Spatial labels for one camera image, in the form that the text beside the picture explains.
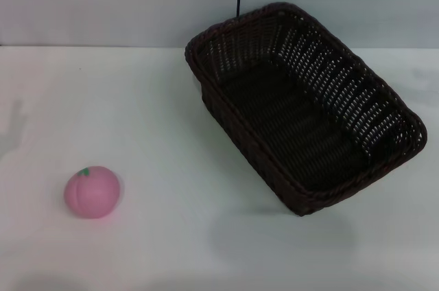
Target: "white tabletop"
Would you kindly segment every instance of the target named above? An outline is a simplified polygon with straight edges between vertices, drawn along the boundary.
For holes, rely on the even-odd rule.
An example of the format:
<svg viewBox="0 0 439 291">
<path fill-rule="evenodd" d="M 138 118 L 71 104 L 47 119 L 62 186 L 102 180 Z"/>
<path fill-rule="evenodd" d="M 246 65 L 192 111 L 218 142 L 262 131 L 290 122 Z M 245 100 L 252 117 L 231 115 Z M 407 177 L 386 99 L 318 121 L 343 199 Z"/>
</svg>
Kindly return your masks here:
<svg viewBox="0 0 439 291">
<path fill-rule="evenodd" d="M 0 48 L 0 291 L 437 290 L 439 50 L 357 49 L 427 126 L 417 157 L 289 213 L 209 115 L 183 49 Z M 101 220 L 62 203 L 104 165 Z"/>
</svg>

